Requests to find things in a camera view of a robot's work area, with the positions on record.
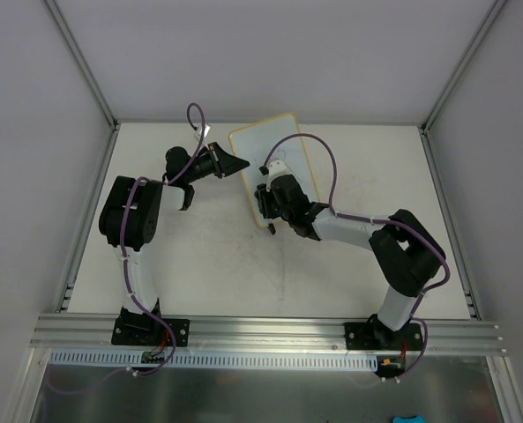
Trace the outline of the yellow framed small whiteboard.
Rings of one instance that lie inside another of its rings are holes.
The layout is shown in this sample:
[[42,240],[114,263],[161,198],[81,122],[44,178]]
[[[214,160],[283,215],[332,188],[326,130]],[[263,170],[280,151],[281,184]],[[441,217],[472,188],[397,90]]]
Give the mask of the yellow framed small whiteboard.
[[[265,219],[258,209],[254,192],[259,184],[266,181],[259,168],[264,164],[267,154],[275,144],[284,137],[299,132],[300,126],[296,115],[285,113],[234,130],[228,136],[233,154],[250,162],[250,165],[241,171],[241,175],[254,218],[261,228],[268,228],[270,223],[276,224],[281,222],[281,219]],[[271,160],[282,160],[287,164],[309,200],[320,199],[309,155],[301,137],[295,137],[280,145]]]

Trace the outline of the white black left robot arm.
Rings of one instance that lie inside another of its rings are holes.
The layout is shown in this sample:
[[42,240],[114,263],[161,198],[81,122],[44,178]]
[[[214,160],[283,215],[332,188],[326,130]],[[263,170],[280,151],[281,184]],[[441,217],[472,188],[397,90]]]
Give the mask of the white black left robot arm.
[[124,278],[125,301],[116,321],[145,344],[161,338],[163,323],[145,252],[155,236],[160,212],[186,211],[195,195],[192,183],[213,175],[219,179],[240,172],[248,160],[225,152],[218,143],[190,155],[181,146],[166,152],[162,182],[116,177],[99,217],[99,231],[115,249]]

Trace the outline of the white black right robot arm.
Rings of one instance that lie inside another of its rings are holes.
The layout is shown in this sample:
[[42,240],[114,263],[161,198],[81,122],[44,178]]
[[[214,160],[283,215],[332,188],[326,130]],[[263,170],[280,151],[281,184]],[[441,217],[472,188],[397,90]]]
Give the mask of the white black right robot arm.
[[254,197],[264,218],[282,219],[303,238],[344,242],[373,253],[389,285],[373,328],[384,348],[403,341],[404,326],[423,295],[451,276],[444,250],[408,210],[386,218],[336,212],[330,204],[310,201],[291,174],[259,184]]

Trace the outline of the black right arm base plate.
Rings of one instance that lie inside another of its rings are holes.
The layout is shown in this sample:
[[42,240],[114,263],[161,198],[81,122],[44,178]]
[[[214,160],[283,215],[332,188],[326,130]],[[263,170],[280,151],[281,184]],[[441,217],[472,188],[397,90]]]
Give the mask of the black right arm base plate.
[[407,323],[400,330],[392,331],[380,326],[379,321],[344,323],[346,348],[349,351],[408,351],[423,348],[422,328],[418,323]]

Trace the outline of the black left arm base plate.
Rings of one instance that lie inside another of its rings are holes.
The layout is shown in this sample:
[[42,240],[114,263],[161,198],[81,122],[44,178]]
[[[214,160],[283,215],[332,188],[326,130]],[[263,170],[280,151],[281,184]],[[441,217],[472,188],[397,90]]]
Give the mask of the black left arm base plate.
[[[163,322],[172,330],[176,347],[187,347],[190,335],[188,319],[163,318]],[[111,336],[112,345],[121,346],[158,346],[167,334],[166,346],[173,341],[166,328],[148,315],[120,315],[116,318]]]

